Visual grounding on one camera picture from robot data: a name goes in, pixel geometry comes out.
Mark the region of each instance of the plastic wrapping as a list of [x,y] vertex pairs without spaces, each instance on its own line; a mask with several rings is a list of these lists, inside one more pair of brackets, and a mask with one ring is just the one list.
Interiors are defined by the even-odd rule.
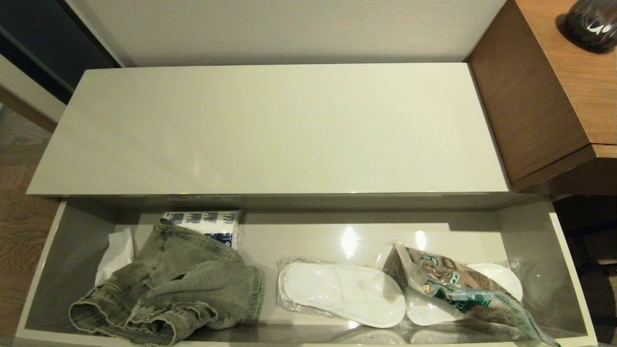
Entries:
[[277,302],[295,312],[342,317],[376,328],[405,317],[400,286],[371,267],[285,257],[278,263]]
[[548,345],[559,344],[535,323],[520,302],[499,284],[444,256],[396,243],[383,270],[402,288],[437,298],[469,317],[510,325]]
[[163,218],[173,225],[208,235],[238,249],[240,211],[165,212]]

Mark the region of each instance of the white drawer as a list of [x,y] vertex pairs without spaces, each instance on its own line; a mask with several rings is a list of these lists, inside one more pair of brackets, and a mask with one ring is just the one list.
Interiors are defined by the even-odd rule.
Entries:
[[[320,204],[325,206],[322,203],[327,199],[320,203],[313,201],[313,209],[274,209],[280,206],[272,201],[253,200],[251,204],[250,198],[240,199],[237,205],[245,208],[240,225],[240,253],[247,263],[264,268],[267,277],[260,323],[221,331],[204,328],[178,346],[379,343],[370,340],[372,328],[352,330],[353,326],[345,320],[298,314],[276,307],[275,263],[284,255],[302,255],[325,261],[373,265],[376,255],[391,240],[401,240],[408,246],[465,263],[517,259],[524,288],[523,303],[538,324],[564,347],[596,345],[589,311],[551,202],[543,196],[515,198],[519,200],[512,202],[513,197],[509,196],[505,199],[509,200],[506,206],[501,204],[489,209],[487,206],[497,204],[495,196],[404,196],[398,197],[398,203],[377,204],[373,208],[367,207],[370,205],[367,197],[364,199],[368,201],[366,206],[348,204],[347,207],[354,208],[352,212],[318,209]],[[461,208],[452,209],[448,203],[427,203],[430,199],[446,202],[457,199]],[[482,205],[478,199],[485,199],[486,204]],[[140,247],[156,218],[172,206],[229,205],[229,201],[204,198],[118,198],[106,203],[68,198],[60,205],[45,244],[15,345],[34,346],[35,340],[43,340],[73,345],[131,346],[123,340],[80,333],[68,319],[70,303],[94,285],[97,265],[107,247],[107,235],[130,225],[135,228]],[[419,327],[404,333],[392,330],[385,334],[390,334],[387,335],[390,342],[432,346],[490,343],[491,346],[514,347],[535,343],[520,341],[521,337],[513,337],[511,332],[512,329],[499,325],[467,323]]]

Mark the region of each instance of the faded denim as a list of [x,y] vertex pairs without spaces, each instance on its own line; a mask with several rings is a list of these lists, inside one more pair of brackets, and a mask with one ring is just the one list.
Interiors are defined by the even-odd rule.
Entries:
[[131,264],[73,303],[73,325],[139,345],[169,346],[196,329],[256,322],[263,270],[229,246],[161,219]]

